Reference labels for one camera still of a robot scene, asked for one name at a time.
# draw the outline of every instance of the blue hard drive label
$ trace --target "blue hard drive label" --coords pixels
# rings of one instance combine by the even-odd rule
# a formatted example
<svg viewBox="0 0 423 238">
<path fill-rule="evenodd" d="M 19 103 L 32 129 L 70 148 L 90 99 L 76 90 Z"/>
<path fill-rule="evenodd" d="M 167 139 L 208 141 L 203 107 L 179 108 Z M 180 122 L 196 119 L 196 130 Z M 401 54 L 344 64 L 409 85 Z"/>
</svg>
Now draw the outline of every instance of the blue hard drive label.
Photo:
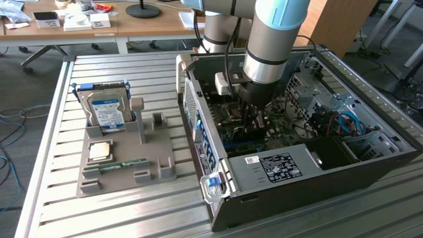
<svg viewBox="0 0 423 238">
<path fill-rule="evenodd" d="M 123 113 L 119 110 L 118 99 L 99 100 L 92 102 L 92 108 L 98 117 L 99 125 L 106 129 L 115 129 L 124 126 Z"/>
<path fill-rule="evenodd" d="M 260 158 L 260 163 L 271 182 L 280 182 L 303 175 L 290 153 Z"/>
</svg>

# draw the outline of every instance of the aluminum table surface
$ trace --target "aluminum table surface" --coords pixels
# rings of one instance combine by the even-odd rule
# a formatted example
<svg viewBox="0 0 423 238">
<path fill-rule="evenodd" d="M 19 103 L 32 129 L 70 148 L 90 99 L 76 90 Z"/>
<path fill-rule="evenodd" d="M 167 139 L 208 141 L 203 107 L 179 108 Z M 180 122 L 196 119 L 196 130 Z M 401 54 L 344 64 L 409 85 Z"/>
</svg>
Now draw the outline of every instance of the aluminum table surface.
<svg viewBox="0 0 423 238">
<path fill-rule="evenodd" d="M 80 56 L 64 62 L 15 237 L 413 237 L 423 234 L 421 158 L 393 171 L 368 189 L 212 233 L 176 102 L 175 58 L 182 53 L 186 52 Z M 71 84 L 126 79 L 132 96 L 144 98 L 143 117 L 154 112 L 168 116 L 178 179 L 76 198 L 86 116 L 71 93 Z"/>
</svg>

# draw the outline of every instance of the black lamp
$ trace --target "black lamp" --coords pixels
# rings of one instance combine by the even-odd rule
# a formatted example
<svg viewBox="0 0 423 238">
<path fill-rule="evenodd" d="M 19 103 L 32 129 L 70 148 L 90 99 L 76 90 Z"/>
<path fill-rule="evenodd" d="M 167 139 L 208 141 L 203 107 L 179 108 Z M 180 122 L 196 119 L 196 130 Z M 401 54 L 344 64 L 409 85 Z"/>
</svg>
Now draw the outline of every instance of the black lamp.
<svg viewBox="0 0 423 238">
<path fill-rule="evenodd" d="M 160 15 L 160 9 L 144 4 L 144 1 L 140 0 L 139 4 L 127 7 L 127 14 L 136 18 L 152 18 Z"/>
</svg>

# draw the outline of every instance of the motherboard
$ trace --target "motherboard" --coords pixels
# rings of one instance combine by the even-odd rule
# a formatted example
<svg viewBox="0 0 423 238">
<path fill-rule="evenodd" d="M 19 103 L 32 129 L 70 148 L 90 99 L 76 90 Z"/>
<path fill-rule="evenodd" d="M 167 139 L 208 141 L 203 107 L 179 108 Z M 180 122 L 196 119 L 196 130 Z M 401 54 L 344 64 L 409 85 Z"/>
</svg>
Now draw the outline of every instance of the motherboard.
<svg viewBox="0 0 423 238">
<path fill-rule="evenodd" d="M 235 139 L 236 134 L 243 129 L 238 102 L 211 104 L 211 116 L 230 157 L 287 147 L 300 139 L 307 138 L 306 131 L 302 135 L 296 132 L 292 120 L 284 113 L 283 102 L 283 97 L 275 97 L 266 108 L 267 132 L 264 138 L 242 142 Z"/>
</svg>

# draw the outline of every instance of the small white card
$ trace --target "small white card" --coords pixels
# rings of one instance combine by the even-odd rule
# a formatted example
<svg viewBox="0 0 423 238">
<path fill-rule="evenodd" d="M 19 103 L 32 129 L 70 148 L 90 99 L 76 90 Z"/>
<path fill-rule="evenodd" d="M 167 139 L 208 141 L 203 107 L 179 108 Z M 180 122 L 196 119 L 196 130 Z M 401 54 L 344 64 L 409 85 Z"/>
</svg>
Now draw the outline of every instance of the small white card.
<svg viewBox="0 0 423 238">
<path fill-rule="evenodd" d="M 6 27 L 8 29 L 16 29 L 16 28 L 22 28 L 22 27 L 26 27 L 26 26 L 30 26 L 30 24 L 27 22 L 18 23 L 18 24 L 6 24 Z"/>
</svg>

